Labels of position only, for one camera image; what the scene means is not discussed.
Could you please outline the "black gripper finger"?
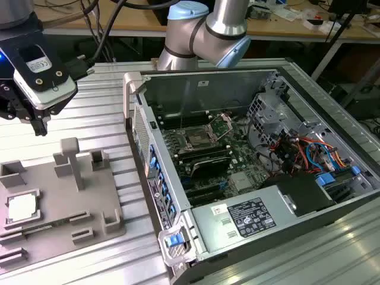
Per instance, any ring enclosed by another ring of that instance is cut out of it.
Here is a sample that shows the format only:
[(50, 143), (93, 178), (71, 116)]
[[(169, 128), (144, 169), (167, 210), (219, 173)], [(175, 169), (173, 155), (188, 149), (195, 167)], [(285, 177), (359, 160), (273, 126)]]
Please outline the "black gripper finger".
[(48, 133), (47, 122), (49, 112), (46, 110), (28, 109), (29, 122), (31, 123), (36, 136), (45, 136)]

